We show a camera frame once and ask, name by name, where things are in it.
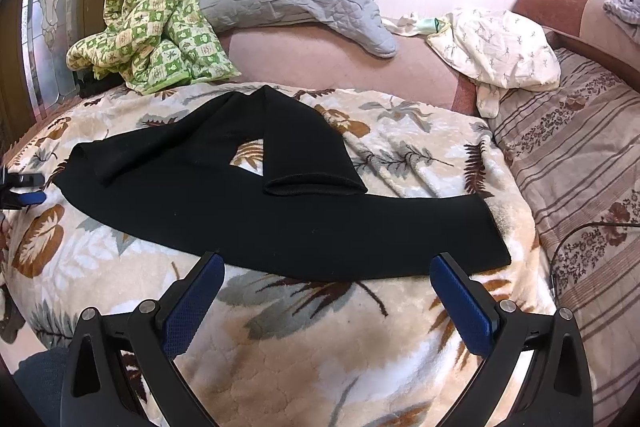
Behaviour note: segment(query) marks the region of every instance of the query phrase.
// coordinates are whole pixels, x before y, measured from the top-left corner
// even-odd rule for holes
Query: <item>green quilt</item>
[[[142,94],[240,74],[198,0],[104,0],[104,21],[105,31],[71,46],[71,70],[93,66],[98,79],[120,73]]]

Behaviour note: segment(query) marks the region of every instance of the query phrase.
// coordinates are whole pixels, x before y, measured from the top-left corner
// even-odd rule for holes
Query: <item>black fabric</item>
[[[104,78],[96,80],[94,78],[94,72],[89,71],[85,73],[84,77],[78,78],[78,95],[80,98],[89,98],[90,96],[108,91],[123,83],[124,79],[119,73],[108,73]]]
[[[229,165],[258,138],[263,177]],[[54,183],[134,237],[299,280],[427,275],[442,251],[469,274],[511,262],[479,196],[366,194],[340,134],[268,86],[223,94],[176,123],[78,144]]]

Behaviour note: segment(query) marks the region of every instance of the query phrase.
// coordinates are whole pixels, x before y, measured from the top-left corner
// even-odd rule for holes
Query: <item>white patterned fabric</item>
[[[558,59],[539,24],[508,10],[459,9],[438,18],[447,24],[427,42],[476,83],[480,116],[495,118],[507,89],[558,88]]]

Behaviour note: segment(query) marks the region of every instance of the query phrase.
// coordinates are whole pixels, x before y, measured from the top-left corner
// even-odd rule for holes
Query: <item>brown striped fabric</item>
[[[640,381],[640,93],[565,48],[560,87],[513,89],[489,120],[587,352],[606,427]]]

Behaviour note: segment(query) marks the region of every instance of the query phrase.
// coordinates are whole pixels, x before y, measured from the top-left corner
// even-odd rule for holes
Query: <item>fleece blanket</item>
[[[237,76],[198,0],[104,0],[107,29],[66,53],[71,70],[120,73],[142,94]]]
[[[229,89],[259,87],[203,83],[151,96],[117,87],[59,116],[11,160],[12,169],[38,170],[47,178],[46,203],[7,212],[0,242],[6,283],[47,347],[68,343],[85,307],[130,311],[145,298],[159,298],[197,261],[110,229],[69,205],[50,181],[73,146],[163,125]],[[474,278],[495,299],[552,312],[538,275],[530,208],[484,121],[375,91],[272,87],[314,107],[342,134],[372,194],[481,194],[513,262]],[[232,164],[261,174],[262,158],[258,140],[240,146]],[[184,183],[185,190],[197,190],[206,180]],[[356,235],[385,233],[384,222],[355,230],[348,214],[335,221]],[[286,233],[287,223],[282,227]],[[135,359],[127,355],[126,363],[149,417],[160,425]],[[225,427],[429,427],[453,404],[479,360],[465,349],[426,277],[311,283],[226,266],[218,297],[175,363]],[[491,425],[508,414],[525,371],[525,365],[516,369]]]

